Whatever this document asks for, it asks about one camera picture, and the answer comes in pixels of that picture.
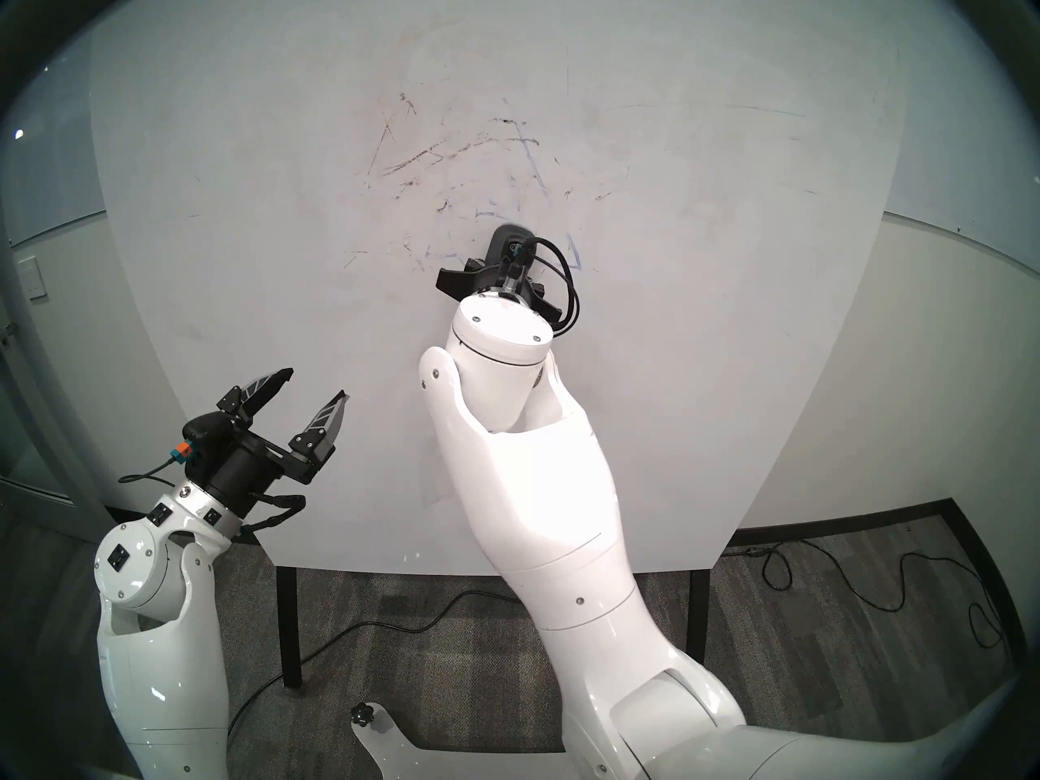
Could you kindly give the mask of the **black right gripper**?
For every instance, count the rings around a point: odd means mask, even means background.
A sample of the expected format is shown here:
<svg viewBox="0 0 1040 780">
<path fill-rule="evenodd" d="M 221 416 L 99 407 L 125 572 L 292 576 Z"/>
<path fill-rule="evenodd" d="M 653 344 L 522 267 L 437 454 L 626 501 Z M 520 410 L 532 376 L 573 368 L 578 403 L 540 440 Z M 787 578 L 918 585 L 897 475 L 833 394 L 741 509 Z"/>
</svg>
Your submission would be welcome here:
<svg viewBox="0 0 1040 780">
<path fill-rule="evenodd" d="M 468 258 L 462 271 L 442 268 L 437 275 L 437 289 L 454 301 L 489 291 L 504 295 L 531 309 L 548 323 L 563 323 L 563 311 L 544 298 L 544 287 L 529 278 L 531 266 L 488 265 L 480 258 Z"/>
</svg>

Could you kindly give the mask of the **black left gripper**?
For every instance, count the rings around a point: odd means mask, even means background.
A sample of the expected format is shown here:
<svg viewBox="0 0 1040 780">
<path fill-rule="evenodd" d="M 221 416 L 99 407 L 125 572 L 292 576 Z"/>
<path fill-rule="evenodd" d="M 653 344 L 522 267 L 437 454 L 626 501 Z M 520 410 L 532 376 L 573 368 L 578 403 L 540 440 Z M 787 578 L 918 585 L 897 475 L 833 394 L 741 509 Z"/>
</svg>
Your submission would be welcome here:
<svg viewBox="0 0 1040 780">
<path fill-rule="evenodd" d="M 202 440 L 202 489 L 236 517 L 246 517 L 257 503 L 281 509 L 278 517 L 293 517 L 306 506 L 301 494 L 271 495 L 275 480 L 288 477 L 308 485 L 334 453 L 349 401 L 339 391 L 290 442 L 290 450 L 253 434 L 255 416 L 293 376 L 286 367 L 233 386 L 217 402 L 219 431 Z"/>
</svg>

